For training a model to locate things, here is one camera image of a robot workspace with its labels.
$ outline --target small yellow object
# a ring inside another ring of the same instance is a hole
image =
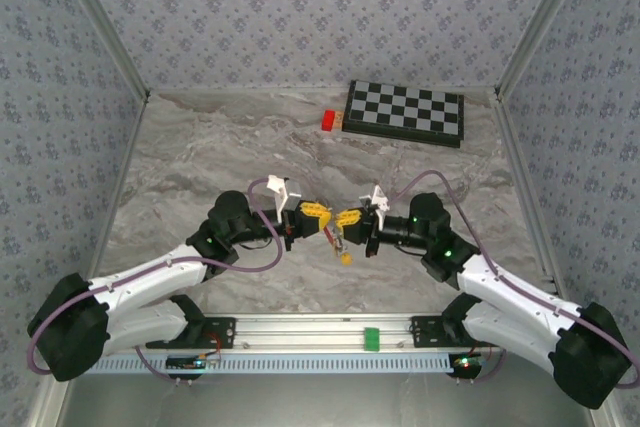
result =
[[[345,252],[340,256],[340,261],[342,265],[351,265],[353,264],[353,256],[349,252]]]
[[[340,233],[344,234],[344,227],[346,225],[354,225],[360,222],[362,213],[358,209],[343,210],[336,215],[336,227],[340,229]]]
[[[319,230],[324,229],[331,220],[331,211],[317,202],[303,202],[300,204],[300,210],[307,217],[318,218]]]

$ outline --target white cable tray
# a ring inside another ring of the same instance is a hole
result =
[[[453,372],[447,353],[353,354],[223,354],[205,369],[165,368],[167,354],[145,354],[160,372],[171,374],[368,374]],[[149,373],[136,354],[115,354],[96,363],[87,374]]]

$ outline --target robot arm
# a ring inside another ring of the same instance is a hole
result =
[[[374,198],[383,201],[375,203]],[[387,202],[379,187],[361,200],[363,207],[336,217],[345,240],[364,243],[367,257],[376,255],[380,244],[424,249],[421,263],[427,272],[462,291],[442,314],[452,341],[472,339],[507,348],[551,373],[565,393],[591,409],[600,407],[631,366],[600,336],[558,314],[562,310],[583,319],[625,345],[604,307],[593,302],[582,308],[494,265],[496,275],[480,249],[453,232],[451,216],[436,194],[416,195],[408,217],[386,215]],[[530,297],[555,310],[543,308]]]
[[[295,182],[270,177],[268,187],[275,191],[276,209],[264,215],[287,251],[295,239],[308,237],[328,223],[328,209],[301,200]],[[238,260],[234,244],[271,236],[260,216],[249,209],[244,194],[223,192],[198,231],[171,252],[117,274],[88,281],[72,274],[60,280],[27,331],[33,337],[44,320],[69,299],[101,290],[59,315],[37,341],[58,381],[77,377],[102,355],[118,350],[150,341],[201,338],[204,316],[187,296],[143,306],[220,275],[225,268],[204,261],[232,265]]]

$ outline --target red block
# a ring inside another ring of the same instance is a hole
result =
[[[325,110],[324,117],[322,118],[322,130],[326,132],[331,132],[333,128],[333,121],[336,118],[335,110]]]

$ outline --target floor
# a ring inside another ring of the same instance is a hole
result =
[[[346,92],[334,91],[153,95],[99,273],[171,250],[197,229],[221,191],[244,191],[258,177],[296,179],[306,199],[340,211],[358,206],[374,182],[391,195],[435,168],[454,186],[495,260],[537,283],[541,273],[487,105],[467,99],[466,138],[453,149],[322,132],[324,110],[341,110],[345,102]],[[415,193],[443,193],[438,182],[426,178]],[[410,198],[393,213],[407,215]],[[261,201],[273,205],[266,191]],[[453,224],[466,235],[459,218]],[[350,251],[353,265],[342,266],[316,235],[296,241],[269,272],[226,272],[188,293],[205,312],[439,312],[458,294],[390,247],[371,259],[362,247]],[[263,265],[274,255],[275,247],[241,251],[238,265]]]

